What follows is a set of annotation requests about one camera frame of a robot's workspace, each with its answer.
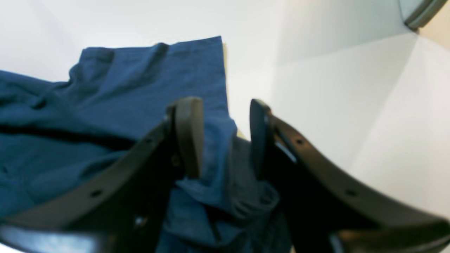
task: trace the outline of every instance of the blue fabric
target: blue fabric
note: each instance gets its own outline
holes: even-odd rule
[[[93,178],[184,96],[203,98],[202,175],[177,182],[157,251],[289,252],[282,214],[271,213],[278,195],[254,177],[228,116],[220,37],[88,48],[68,82],[0,71],[0,217]]]

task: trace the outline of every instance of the black bracket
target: black bracket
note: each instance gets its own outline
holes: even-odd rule
[[[450,242],[446,219],[351,177],[260,100],[250,127],[254,164],[280,193],[297,252],[437,253]]]
[[[0,242],[28,253],[153,252],[171,188],[199,176],[203,105],[188,97],[99,176],[0,221]]]

